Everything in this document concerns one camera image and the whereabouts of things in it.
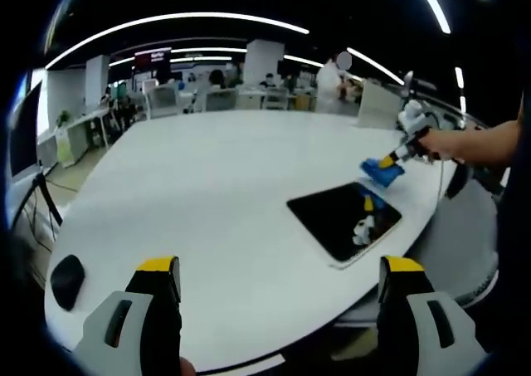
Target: ceiling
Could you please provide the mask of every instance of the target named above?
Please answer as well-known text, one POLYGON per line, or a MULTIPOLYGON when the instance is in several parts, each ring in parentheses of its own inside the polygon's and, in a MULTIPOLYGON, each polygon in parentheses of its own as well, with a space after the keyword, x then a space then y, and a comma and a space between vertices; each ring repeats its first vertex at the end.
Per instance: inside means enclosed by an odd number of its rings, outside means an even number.
MULTIPOLYGON (((438 87, 437 96, 457 106, 460 92, 454 67, 461 66, 469 112, 491 123, 496 117, 512 117, 508 112, 518 100, 518 84, 505 87, 504 95, 488 90, 490 85, 499 86, 497 76, 516 79, 519 75, 514 65, 518 55, 513 40, 515 22, 507 1, 438 2, 451 26, 450 35, 441 31, 426 0, 71 0, 39 66, 87 37, 121 23, 176 12, 234 12, 291 23, 309 29, 309 34, 231 19, 173 19, 113 32, 53 67, 84 64, 99 54, 114 54, 113 60, 118 60, 139 51, 127 48, 154 42, 174 41, 162 45, 173 48, 243 48, 250 40, 262 38, 284 42, 291 55, 323 63, 334 48, 350 46, 398 75, 414 70, 416 76, 438 87), (509 110, 500 115, 501 110, 494 108, 503 104, 509 110)), ((350 71, 362 77, 388 79, 359 59, 353 60, 350 71)))

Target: oval table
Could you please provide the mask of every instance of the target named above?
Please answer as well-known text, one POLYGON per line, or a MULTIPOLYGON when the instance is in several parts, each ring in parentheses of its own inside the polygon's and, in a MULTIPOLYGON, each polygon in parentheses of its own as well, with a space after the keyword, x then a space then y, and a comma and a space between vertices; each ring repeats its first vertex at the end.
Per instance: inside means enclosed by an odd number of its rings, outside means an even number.
POLYGON ((86 278, 70 312, 46 284, 51 332, 73 349, 87 315, 123 290, 139 264, 177 255, 181 355, 200 372, 275 355, 362 298, 378 283, 380 257, 403 255, 435 211, 451 162, 442 173, 440 163, 410 161, 387 190, 359 169, 399 138, 345 116, 271 110, 137 123, 96 165, 61 226, 47 280, 70 254, 86 278), (355 180, 402 220, 340 270, 286 202, 355 180))

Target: computer monitor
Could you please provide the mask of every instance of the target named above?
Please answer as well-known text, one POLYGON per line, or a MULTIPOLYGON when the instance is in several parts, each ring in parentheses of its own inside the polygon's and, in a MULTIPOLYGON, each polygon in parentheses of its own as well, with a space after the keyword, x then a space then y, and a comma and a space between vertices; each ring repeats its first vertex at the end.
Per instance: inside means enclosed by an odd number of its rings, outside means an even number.
POLYGON ((12 115, 9 131, 9 164, 15 176, 37 164, 37 111, 41 85, 37 84, 12 115))

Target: black mouse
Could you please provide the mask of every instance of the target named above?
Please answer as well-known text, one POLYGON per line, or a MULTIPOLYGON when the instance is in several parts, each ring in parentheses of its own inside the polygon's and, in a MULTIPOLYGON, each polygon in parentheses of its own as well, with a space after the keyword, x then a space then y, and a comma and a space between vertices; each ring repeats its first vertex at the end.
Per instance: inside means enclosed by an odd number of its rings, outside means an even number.
POLYGON ((67 311, 74 308, 84 279, 85 270, 80 259, 73 254, 66 256, 57 264, 51 272, 50 284, 51 291, 61 308, 67 311))

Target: computer mouse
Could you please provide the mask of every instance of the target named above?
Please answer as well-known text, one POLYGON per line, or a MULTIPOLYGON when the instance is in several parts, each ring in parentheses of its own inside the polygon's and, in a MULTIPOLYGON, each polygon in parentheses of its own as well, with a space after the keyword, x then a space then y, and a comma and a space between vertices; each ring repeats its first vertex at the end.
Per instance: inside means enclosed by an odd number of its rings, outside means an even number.
POLYGON ((51 272, 50 285, 57 304, 61 308, 67 311, 74 308, 84 279, 85 270, 80 259, 73 254, 66 256, 57 264, 51 272))

